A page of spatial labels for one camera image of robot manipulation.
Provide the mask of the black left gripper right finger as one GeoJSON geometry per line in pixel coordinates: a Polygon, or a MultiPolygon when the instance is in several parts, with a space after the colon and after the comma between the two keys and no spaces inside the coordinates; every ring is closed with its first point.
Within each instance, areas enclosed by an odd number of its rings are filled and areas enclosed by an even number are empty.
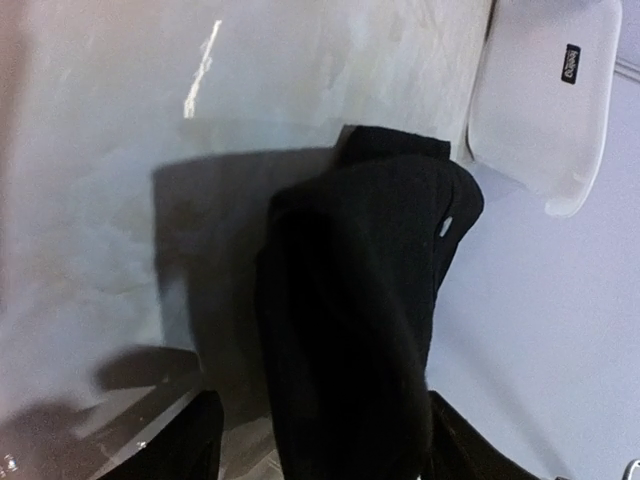
{"type": "Polygon", "coordinates": [[[423,479],[536,480],[483,437],[438,392],[429,391],[433,441],[423,479]]]}

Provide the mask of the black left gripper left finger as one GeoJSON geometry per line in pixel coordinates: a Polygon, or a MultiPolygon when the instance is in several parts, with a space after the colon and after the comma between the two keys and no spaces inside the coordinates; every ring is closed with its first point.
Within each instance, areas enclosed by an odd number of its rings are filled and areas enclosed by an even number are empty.
{"type": "Polygon", "coordinates": [[[109,479],[216,479],[224,411],[215,391],[199,393],[151,442],[107,473],[109,479]]]}

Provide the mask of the black garment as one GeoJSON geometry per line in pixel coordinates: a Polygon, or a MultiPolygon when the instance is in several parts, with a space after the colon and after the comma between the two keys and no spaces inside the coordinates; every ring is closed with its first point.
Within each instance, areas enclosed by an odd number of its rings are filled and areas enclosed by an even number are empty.
{"type": "Polygon", "coordinates": [[[254,304],[286,478],[420,477],[435,303],[483,207],[449,142],[367,126],[272,196],[254,304]]]}

